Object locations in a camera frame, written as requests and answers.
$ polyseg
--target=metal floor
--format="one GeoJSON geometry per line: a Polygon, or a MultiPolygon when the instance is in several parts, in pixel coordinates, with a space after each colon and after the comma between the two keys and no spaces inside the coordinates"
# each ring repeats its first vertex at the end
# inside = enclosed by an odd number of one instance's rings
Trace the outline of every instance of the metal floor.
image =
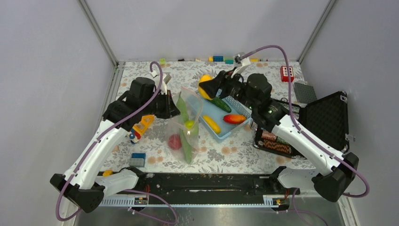
{"type": "MultiPolygon", "coordinates": [[[[344,226],[338,203],[322,198],[296,198],[299,210],[313,211],[321,215],[330,226],[344,226]]],[[[163,220],[173,221],[169,208],[146,208],[143,210],[163,220]]],[[[177,226],[305,226],[295,212],[273,213],[261,208],[176,208],[179,216],[177,226]]],[[[325,224],[317,217],[302,214],[314,226],[325,224]]],[[[75,226],[163,226],[161,222],[127,212],[127,208],[98,207],[95,211],[77,216],[75,226]]]]}

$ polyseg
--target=foam lining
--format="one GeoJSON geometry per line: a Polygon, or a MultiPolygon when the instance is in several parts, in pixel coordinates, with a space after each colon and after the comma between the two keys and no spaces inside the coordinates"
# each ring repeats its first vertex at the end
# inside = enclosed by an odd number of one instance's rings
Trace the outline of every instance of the foam lining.
{"type": "Polygon", "coordinates": [[[302,124],[336,150],[343,150],[349,144],[345,139],[348,134],[347,103],[341,100],[343,92],[336,92],[308,104],[304,114],[300,113],[302,124]]]}

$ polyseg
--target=blue plastic basket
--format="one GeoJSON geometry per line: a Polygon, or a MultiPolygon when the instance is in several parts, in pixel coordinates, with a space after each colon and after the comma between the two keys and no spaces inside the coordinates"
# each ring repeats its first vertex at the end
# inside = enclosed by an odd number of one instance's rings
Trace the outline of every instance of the blue plastic basket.
{"type": "Polygon", "coordinates": [[[222,109],[216,107],[215,105],[213,105],[206,99],[202,98],[203,109],[202,109],[201,116],[199,117],[199,121],[205,126],[205,128],[207,128],[209,133],[212,134],[212,136],[215,138],[215,140],[218,143],[224,141],[226,138],[231,136],[232,133],[239,130],[245,124],[247,124],[251,121],[251,113],[240,102],[234,100],[230,96],[223,98],[223,101],[229,105],[229,107],[231,108],[231,113],[227,113],[227,112],[223,111],[222,109]],[[227,114],[242,114],[247,118],[247,120],[245,120],[243,123],[241,123],[239,125],[228,124],[225,121],[223,121],[223,117],[227,114]],[[216,134],[211,129],[211,127],[205,122],[205,120],[203,118],[204,115],[211,117],[213,119],[213,121],[215,121],[216,124],[220,127],[222,132],[220,132],[219,134],[216,134]]]}

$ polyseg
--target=red mango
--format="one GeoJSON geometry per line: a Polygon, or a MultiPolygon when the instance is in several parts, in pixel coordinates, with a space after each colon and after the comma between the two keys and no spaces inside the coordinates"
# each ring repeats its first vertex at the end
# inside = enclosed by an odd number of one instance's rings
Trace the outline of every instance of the red mango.
{"type": "Polygon", "coordinates": [[[223,117],[223,120],[229,124],[241,124],[247,120],[247,118],[242,114],[228,114],[223,117]]]}

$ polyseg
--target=black case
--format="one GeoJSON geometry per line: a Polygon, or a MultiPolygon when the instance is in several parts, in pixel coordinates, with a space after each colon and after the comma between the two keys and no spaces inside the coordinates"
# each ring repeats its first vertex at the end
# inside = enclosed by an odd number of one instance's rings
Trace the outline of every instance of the black case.
{"type": "MultiPolygon", "coordinates": [[[[346,93],[338,91],[322,99],[316,100],[308,104],[306,107],[301,107],[295,104],[292,104],[292,106],[299,107],[298,121],[311,133],[316,135],[329,146],[346,153],[349,151],[349,141],[346,138],[349,134],[348,104],[346,100],[346,93]]],[[[280,100],[275,101],[288,109],[287,102],[280,100]]],[[[303,157],[303,155],[292,146],[291,154],[259,146],[258,141],[263,140],[262,131],[262,128],[256,129],[254,139],[255,148],[288,158],[295,158],[297,156],[303,157]]]]}

